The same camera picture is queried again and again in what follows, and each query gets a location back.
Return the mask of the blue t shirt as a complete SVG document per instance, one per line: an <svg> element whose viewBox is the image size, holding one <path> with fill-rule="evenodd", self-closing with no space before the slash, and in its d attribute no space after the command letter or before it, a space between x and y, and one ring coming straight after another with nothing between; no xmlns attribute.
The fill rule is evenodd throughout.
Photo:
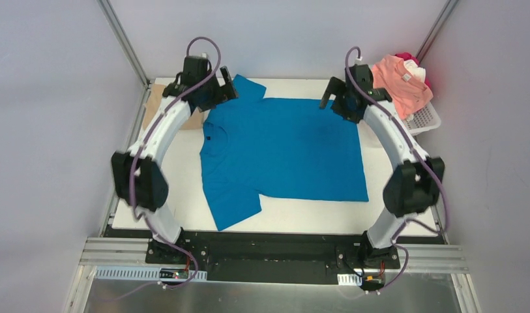
<svg viewBox="0 0 530 313"><path fill-rule="evenodd" d="M260 196L369 200L356 124L319 101L268 98L243 76L238 92L211 110L200 152L203 192L220 231L261 211Z"/></svg>

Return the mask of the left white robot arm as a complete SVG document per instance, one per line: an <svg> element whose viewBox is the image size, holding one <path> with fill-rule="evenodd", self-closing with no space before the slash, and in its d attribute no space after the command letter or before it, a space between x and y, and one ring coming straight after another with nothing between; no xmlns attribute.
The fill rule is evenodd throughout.
<svg viewBox="0 0 530 313"><path fill-rule="evenodd" d="M181 127L195 112L215 109L238 93L226 66L212 66L205 55L185 57L183 69L165 86L160 104L141 136L111 157L115 193L143 220L153 239L164 243L162 255L181 263L187 246L178 239L182 226L167 206L169 185L162 173L164 156Z"/></svg>

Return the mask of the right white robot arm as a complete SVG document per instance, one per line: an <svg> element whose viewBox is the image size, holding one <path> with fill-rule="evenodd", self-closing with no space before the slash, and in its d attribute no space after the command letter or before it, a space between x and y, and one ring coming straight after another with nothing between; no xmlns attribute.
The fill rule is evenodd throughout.
<svg viewBox="0 0 530 313"><path fill-rule="evenodd" d="M319 107L325 108L329 100L342 119L363 121L371 128L392 166L382 193L384 208L358 250L359 261L375 267L384 259L383 249L392 247L408 224L418 224L418 216L438 202L445 163L419 146L398 117L389 93L374 87L368 65L346 67L343 80L332 77Z"/></svg>

